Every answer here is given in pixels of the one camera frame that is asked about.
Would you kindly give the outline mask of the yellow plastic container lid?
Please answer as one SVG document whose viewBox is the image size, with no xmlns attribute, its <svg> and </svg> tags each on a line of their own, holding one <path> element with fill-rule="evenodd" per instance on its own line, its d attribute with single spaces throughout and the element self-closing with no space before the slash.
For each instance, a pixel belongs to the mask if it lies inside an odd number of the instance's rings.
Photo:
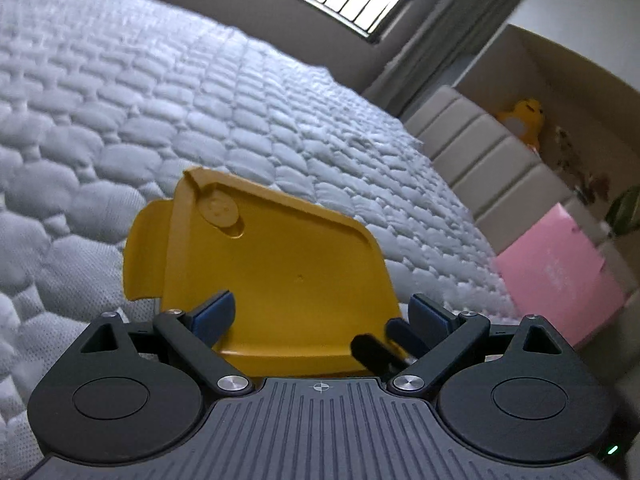
<svg viewBox="0 0 640 480">
<path fill-rule="evenodd" d="M 359 374 L 352 340 L 382 337 L 400 313 L 360 222 L 205 168 L 186 170 L 169 200 L 137 214 L 122 288 L 186 312 L 231 292 L 235 318 L 215 350 L 252 377 Z"/>
</svg>

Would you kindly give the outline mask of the beige padded headboard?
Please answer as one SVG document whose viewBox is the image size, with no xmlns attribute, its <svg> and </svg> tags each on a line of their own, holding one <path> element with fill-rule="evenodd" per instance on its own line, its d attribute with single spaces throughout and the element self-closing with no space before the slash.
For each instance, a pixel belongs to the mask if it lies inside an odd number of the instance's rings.
<svg viewBox="0 0 640 480">
<path fill-rule="evenodd" d="M 453 88 L 439 88 L 405 128 L 497 254 L 556 204 L 573 218 L 586 211 L 537 155 Z"/>
</svg>

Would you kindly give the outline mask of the green leafy plant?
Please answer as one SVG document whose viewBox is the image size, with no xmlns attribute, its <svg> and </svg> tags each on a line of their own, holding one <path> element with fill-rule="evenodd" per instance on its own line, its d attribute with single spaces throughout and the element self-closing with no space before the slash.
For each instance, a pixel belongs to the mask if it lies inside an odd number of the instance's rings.
<svg viewBox="0 0 640 480">
<path fill-rule="evenodd" d="M 640 226 L 640 185 L 633 185 L 612 203 L 604 221 L 616 237 L 636 232 Z"/>
</svg>

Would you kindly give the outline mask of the pink flower bouquet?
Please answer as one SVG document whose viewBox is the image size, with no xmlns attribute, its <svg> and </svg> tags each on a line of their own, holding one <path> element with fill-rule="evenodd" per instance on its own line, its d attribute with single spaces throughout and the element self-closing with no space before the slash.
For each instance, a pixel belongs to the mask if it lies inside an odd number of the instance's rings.
<svg viewBox="0 0 640 480">
<path fill-rule="evenodd" d="M 607 174 L 594 174 L 587 169 L 568 132 L 556 126 L 554 130 L 555 144 L 559 148 L 559 158 L 555 172 L 570 177 L 570 187 L 584 205 L 589 206 L 602 200 L 608 201 L 611 179 Z"/>
</svg>

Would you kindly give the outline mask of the yellow duck plush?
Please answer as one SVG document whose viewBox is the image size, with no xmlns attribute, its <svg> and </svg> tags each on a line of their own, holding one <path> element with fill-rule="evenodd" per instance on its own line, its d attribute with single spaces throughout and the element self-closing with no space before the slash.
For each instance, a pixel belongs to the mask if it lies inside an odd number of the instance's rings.
<svg viewBox="0 0 640 480">
<path fill-rule="evenodd" d="M 536 153 L 540 151 L 539 136 L 546 122 L 541 102 L 535 99 L 518 101 L 512 110 L 500 112 L 496 118 L 528 148 Z"/>
</svg>

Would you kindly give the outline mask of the white quilted mattress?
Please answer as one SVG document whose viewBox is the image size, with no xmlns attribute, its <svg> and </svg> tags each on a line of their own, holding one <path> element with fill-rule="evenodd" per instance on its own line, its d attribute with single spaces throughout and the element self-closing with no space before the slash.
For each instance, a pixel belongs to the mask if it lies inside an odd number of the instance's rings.
<svg viewBox="0 0 640 480">
<path fill-rule="evenodd" d="M 515 318 L 494 251 L 395 117 L 239 29 L 156 0 L 1 0 L 1 474 L 40 461 L 26 404 L 122 293 L 131 223 L 202 166 L 346 214 L 401 304 Z"/>
</svg>

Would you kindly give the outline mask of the grey curtain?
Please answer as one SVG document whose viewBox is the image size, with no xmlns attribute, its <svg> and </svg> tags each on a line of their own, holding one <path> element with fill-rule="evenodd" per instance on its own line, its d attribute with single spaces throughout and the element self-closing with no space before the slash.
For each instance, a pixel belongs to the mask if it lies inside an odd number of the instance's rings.
<svg viewBox="0 0 640 480">
<path fill-rule="evenodd" d="M 442 84 L 451 84 L 521 0 L 438 0 L 363 96 L 406 118 Z"/>
</svg>

